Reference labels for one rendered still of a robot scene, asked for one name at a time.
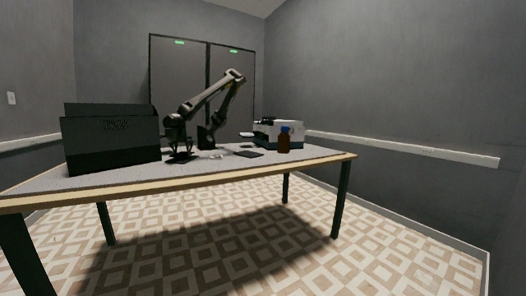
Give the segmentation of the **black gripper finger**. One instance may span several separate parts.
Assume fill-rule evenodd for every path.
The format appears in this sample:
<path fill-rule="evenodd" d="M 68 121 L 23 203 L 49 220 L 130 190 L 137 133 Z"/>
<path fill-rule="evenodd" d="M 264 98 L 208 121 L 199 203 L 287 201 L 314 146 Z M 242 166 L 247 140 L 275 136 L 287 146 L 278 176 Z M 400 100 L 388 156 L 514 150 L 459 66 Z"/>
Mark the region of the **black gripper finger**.
<path fill-rule="evenodd" d="M 195 143 L 194 141 L 192 141 L 192 142 L 185 142 L 188 155 L 191 154 L 191 148 L 193 147 L 194 143 Z M 190 150 L 189 150 L 189 146 L 190 146 Z"/>
<path fill-rule="evenodd" d="M 176 154 L 177 151 L 178 151 L 178 142 L 177 142 L 177 141 L 172 141 L 172 142 L 169 142 L 168 144 L 169 144 L 170 147 L 172 148 L 173 153 Z M 173 148 L 173 144 L 175 145 L 175 149 Z"/>

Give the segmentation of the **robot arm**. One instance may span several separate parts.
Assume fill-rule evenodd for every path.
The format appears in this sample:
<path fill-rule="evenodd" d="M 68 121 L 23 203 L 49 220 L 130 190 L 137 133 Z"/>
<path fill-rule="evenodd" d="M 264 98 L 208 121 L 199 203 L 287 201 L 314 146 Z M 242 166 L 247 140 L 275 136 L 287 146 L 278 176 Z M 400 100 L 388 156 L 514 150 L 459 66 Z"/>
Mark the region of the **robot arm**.
<path fill-rule="evenodd" d="M 211 116 L 210 120 L 212 121 L 212 123 L 206 125 L 205 127 L 202 126 L 213 138 L 215 138 L 213 136 L 215 134 L 215 131 L 219 128 L 222 128 L 227 122 L 228 118 L 226 117 L 226 115 L 237 92 L 239 91 L 240 87 L 247 82 L 247 79 L 245 78 L 244 80 L 243 77 L 245 78 L 245 76 L 239 73 L 237 70 L 230 68 L 224 73 L 223 79 L 216 82 L 196 97 L 186 100 L 178 107 L 178 111 L 176 113 L 168 114 L 167 117 L 163 119 L 163 125 L 165 128 L 167 128 L 164 129 L 165 136 L 167 137 L 167 139 L 169 141 L 172 141 L 176 138 L 176 136 L 186 137 L 186 122 L 191 121 L 195 116 L 196 112 L 199 111 L 204 104 L 206 104 L 216 95 L 218 95 L 223 90 L 231 86 L 219 110 L 215 110 L 215 113 Z"/>

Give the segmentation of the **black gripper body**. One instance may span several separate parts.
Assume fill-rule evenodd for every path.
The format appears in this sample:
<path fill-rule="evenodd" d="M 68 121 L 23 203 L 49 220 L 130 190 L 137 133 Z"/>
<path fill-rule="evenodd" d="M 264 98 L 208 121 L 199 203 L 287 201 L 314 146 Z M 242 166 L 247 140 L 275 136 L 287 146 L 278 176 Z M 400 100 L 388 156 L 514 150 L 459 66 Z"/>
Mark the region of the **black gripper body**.
<path fill-rule="evenodd" d="M 176 137 L 174 141 L 177 141 L 177 142 L 192 142 L 192 141 L 187 141 L 188 139 L 192 139 L 192 136 L 187 136 L 187 133 L 186 133 L 186 137 Z"/>

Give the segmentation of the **brown bottle with blue cap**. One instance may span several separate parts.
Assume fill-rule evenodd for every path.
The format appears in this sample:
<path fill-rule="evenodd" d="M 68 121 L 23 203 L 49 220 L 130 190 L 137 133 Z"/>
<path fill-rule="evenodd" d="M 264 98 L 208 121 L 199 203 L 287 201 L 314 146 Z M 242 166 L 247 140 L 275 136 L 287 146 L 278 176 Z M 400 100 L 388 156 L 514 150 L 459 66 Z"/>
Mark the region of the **brown bottle with blue cap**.
<path fill-rule="evenodd" d="M 290 150 L 290 135 L 288 132 L 288 127 L 281 127 L 281 133 L 278 135 L 278 148 L 277 152 L 281 154 L 288 154 Z"/>

